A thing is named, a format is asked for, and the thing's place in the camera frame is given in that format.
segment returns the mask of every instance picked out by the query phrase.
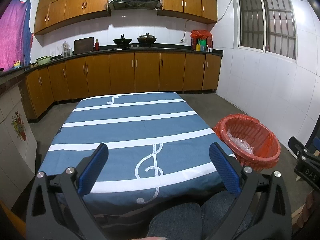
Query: jeans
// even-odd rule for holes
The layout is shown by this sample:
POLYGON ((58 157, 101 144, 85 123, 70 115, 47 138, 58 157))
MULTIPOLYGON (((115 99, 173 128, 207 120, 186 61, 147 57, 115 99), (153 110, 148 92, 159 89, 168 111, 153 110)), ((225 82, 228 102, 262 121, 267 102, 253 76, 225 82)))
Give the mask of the jeans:
MULTIPOLYGON (((197 203, 184 203, 156 215, 149 225, 147 236, 166 237, 168 240, 202 240, 218 226, 234 196, 221 191, 207 200, 201 207, 197 203)), ((245 230, 252 215, 248 212, 238 229, 245 230)))

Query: stainless steel range hood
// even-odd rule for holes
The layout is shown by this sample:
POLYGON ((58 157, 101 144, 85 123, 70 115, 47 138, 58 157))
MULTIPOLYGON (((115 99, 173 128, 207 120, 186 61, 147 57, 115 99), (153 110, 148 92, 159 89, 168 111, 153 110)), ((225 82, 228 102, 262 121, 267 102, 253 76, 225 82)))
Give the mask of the stainless steel range hood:
POLYGON ((158 9, 161 7, 160 0, 111 0, 109 7, 111 10, 123 9, 158 9))

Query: music note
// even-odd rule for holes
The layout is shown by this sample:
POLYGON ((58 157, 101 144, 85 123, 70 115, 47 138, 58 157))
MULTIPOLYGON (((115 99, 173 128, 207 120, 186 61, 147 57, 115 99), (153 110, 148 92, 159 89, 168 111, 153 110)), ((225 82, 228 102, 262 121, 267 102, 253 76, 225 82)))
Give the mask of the music note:
POLYGON ((112 105, 112 104, 113 104, 114 99, 115 99, 115 98, 118 98, 118 97, 119 97, 119 96, 113 96, 113 97, 112 97, 112 100, 111 100, 111 101, 109 101, 109 102, 107 102, 107 104, 108 104, 108 105, 112 105))
MULTIPOLYGON (((146 172, 148 172, 149 170, 151 169, 154 169, 155 170, 155 176, 158 177, 159 176, 159 172, 160 172, 160 175, 163 175, 163 171, 161 168, 158 167, 158 164, 157 164, 157 154, 161 151, 162 149, 162 146, 163 146, 163 143, 160 143, 160 146, 158 148, 158 150, 156 150, 156 144, 153 145, 153 153, 149 154, 148 156, 144 157, 141 161, 138 162, 137 166, 136 166, 136 169, 134 171, 135 175, 136 175, 136 178, 137 179, 140 179, 140 176, 138 174, 138 169, 140 167, 140 165, 147 159, 153 157, 153 166, 149 166, 148 168, 146 168, 146 172)), ((156 192, 154 193, 153 197, 151 199, 149 199, 148 201, 144 201, 143 198, 138 198, 137 199, 137 203, 138 204, 146 204, 146 203, 149 203, 150 201, 154 200, 158 194, 159 194, 159 189, 160 187, 156 187, 156 192)))

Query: red basket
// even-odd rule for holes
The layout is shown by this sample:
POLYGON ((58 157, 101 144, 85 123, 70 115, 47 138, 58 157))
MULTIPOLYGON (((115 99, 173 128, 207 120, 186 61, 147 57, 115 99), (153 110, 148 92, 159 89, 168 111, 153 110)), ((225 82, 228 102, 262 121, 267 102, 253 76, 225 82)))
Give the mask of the red basket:
POLYGON ((235 153, 242 166, 250 166, 255 171, 274 167, 280 156, 280 143, 273 132, 258 119, 244 114, 230 114, 222 118, 213 128, 217 136, 235 153), (245 140, 253 147, 253 154, 240 149, 227 135, 245 140))

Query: gray floor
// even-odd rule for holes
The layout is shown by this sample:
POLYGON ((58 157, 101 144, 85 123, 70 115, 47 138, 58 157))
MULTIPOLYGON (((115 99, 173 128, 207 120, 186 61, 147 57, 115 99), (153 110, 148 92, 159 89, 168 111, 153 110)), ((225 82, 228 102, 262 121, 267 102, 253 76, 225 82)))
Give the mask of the gray floor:
MULTIPOLYGON (((242 113, 216 94, 183 94, 181 97, 210 127, 214 127, 222 117, 228 114, 242 113)), ((30 124, 31 130, 39 142, 38 152, 42 155, 42 159, 44 159, 56 132, 76 105, 77 103, 55 105, 40 122, 30 124)), ((305 203, 306 195, 311 191, 311 187, 306 182, 295 180, 296 175, 293 172, 295 165, 295 158, 281 145, 278 164, 273 169, 265 171, 270 174, 273 170, 279 170, 283 175, 292 212, 305 203)))

